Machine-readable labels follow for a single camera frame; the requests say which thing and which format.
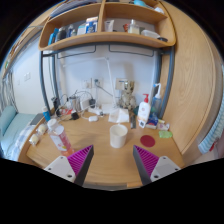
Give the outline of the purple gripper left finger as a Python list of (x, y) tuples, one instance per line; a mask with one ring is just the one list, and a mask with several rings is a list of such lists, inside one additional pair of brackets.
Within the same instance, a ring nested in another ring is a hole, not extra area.
[(59, 156), (45, 168), (45, 171), (82, 186), (93, 155), (94, 147), (90, 145), (68, 157)]

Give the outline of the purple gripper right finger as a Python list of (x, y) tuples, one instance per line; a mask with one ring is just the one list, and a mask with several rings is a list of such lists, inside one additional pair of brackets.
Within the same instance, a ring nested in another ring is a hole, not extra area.
[(143, 185), (150, 184), (180, 170), (167, 156), (158, 157), (134, 145), (133, 156)]

